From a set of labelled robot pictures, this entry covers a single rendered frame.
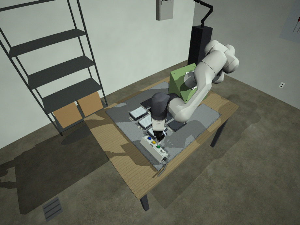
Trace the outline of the white button panel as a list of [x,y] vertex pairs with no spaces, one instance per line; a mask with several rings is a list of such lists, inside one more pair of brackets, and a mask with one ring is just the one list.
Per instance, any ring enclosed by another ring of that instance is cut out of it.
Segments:
[[[166,165],[167,165],[166,159],[168,158],[168,153],[163,148],[161,148],[159,145],[157,145],[157,143],[150,136],[142,137],[142,139],[140,141],[140,145],[159,165],[163,161],[165,161]],[[166,167],[166,165],[165,165],[165,167]],[[162,172],[165,170],[165,167],[162,170]]]

